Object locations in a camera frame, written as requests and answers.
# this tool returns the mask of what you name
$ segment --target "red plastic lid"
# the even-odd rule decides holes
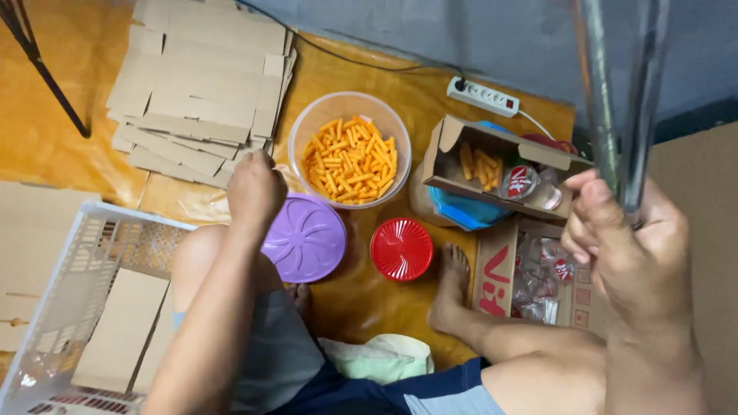
[[[387,278],[410,281],[428,269],[433,258],[430,235],[418,222],[407,218],[381,224],[371,238],[371,259]]]

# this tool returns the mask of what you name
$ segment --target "gray wall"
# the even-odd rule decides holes
[[[575,103],[585,123],[572,0],[249,0],[309,32],[449,62]],[[623,117],[637,0],[603,0],[615,115]],[[738,91],[738,1],[672,0],[660,118]]]

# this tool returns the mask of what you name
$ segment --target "orange floor mat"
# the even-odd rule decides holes
[[[0,27],[0,179],[99,192],[117,205],[193,224],[227,221],[222,190],[129,167],[125,155],[110,148],[117,124],[106,118],[105,101],[127,48],[131,6],[125,1],[99,0],[27,0],[26,4],[44,62],[83,120],[91,123],[92,138],[80,137],[20,46],[8,30]],[[412,64],[324,38],[310,39],[349,58],[373,64]],[[289,129],[308,104],[331,92],[365,92],[391,106],[410,133],[413,166],[421,161],[431,131],[444,114],[490,120],[515,134],[539,132],[523,117],[498,117],[448,99],[450,72],[383,72],[341,61],[301,41],[296,45],[300,57],[280,116],[275,146],[275,159],[287,172],[295,191],[300,190],[299,185],[289,180],[287,167]],[[554,137],[570,139],[575,114],[572,106],[495,88],[520,97],[520,108]],[[318,336],[352,343],[363,343],[381,333],[409,335],[428,343],[437,367],[446,368],[474,353],[426,325],[437,264],[418,280],[397,284],[378,274],[368,255],[370,237],[378,224],[397,216],[417,219],[407,196],[405,188],[381,206],[341,212],[350,237],[347,254],[338,270],[312,286],[315,301],[311,327]],[[443,241],[459,244],[474,269],[475,233],[421,223],[436,247]]]

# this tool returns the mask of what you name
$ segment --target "clear plastic bowl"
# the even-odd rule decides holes
[[[320,193],[314,191],[310,186],[310,183],[306,179],[306,172],[302,171],[302,167],[300,167],[300,158],[302,157],[303,149],[305,149],[305,146],[310,141],[310,134],[317,133],[320,127],[329,121],[335,120],[338,117],[342,117],[344,120],[350,120],[352,115],[359,115],[365,119],[371,119],[374,125],[382,132],[385,140],[389,137],[395,137],[395,148],[397,149],[397,175],[395,182],[382,197],[374,202],[363,205],[344,205],[343,203],[333,202],[321,196]],[[306,191],[336,209],[349,210],[371,208],[395,196],[410,175],[410,163],[413,159],[410,137],[408,137],[407,129],[397,113],[389,105],[371,95],[352,91],[334,92],[333,94],[318,98],[312,104],[308,105],[300,116],[297,117],[292,130],[289,132],[287,151],[292,170],[296,173],[300,184]]]

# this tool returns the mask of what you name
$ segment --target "metal stand leg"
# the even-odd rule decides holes
[[[46,64],[41,60],[41,53],[38,51],[38,45],[33,37],[31,23],[28,22],[28,15],[26,14],[26,7],[23,5],[23,0],[0,0],[0,17],[2,17],[5,25],[13,34],[13,37],[21,45],[23,51],[26,52],[26,56],[28,56],[33,66],[36,67],[39,75],[41,75],[44,82],[49,86],[49,89],[51,89],[51,92],[59,101],[61,107],[64,108],[69,119],[75,124],[77,130],[82,134],[82,137],[89,138],[90,130],[82,124],[82,120],[77,115],[77,112],[75,112],[75,109],[72,108],[72,104],[66,99],[59,85],[51,76],[51,72],[47,69]]]

